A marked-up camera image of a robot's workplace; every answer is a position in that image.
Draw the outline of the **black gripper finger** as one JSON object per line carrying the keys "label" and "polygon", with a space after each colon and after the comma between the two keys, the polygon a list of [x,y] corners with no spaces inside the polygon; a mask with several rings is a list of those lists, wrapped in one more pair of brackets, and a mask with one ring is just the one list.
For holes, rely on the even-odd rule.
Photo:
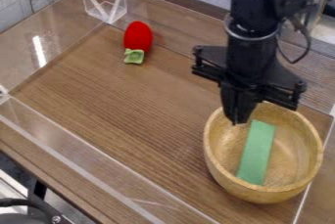
{"label": "black gripper finger", "polygon": [[221,83],[220,87],[220,95],[221,95],[221,103],[222,103],[222,109],[225,116],[232,121],[232,124],[237,124],[237,99],[238,94],[236,93],[236,90],[226,84]]}
{"label": "black gripper finger", "polygon": [[263,94],[259,89],[244,90],[237,99],[237,123],[247,123],[259,103],[263,102]]}

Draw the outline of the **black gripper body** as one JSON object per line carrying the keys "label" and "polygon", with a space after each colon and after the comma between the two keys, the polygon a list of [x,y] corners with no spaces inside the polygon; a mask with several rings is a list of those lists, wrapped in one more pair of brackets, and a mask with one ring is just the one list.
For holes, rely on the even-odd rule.
{"label": "black gripper body", "polygon": [[214,81],[221,87],[226,83],[238,94],[244,90],[259,89],[263,101],[292,111],[297,109],[299,99],[307,90],[307,83],[273,59],[255,77],[237,74],[228,67],[226,48],[224,46],[197,45],[193,48],[196,63],[193,74]]}

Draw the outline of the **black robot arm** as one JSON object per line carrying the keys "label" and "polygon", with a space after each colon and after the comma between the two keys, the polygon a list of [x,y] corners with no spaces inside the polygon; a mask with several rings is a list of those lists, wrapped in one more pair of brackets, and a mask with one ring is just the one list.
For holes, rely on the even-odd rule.
{"label": "black robot arm", "polygon": [[228,45],[193,48],[193,74],[218,84],[224,114],[234,124],[249,120],[261,102],[297,108],[307,83],[277,60],[279,35],[284,22],[308,35],[296,18],[307,5],[307,0],[232,0],[224,26]]}

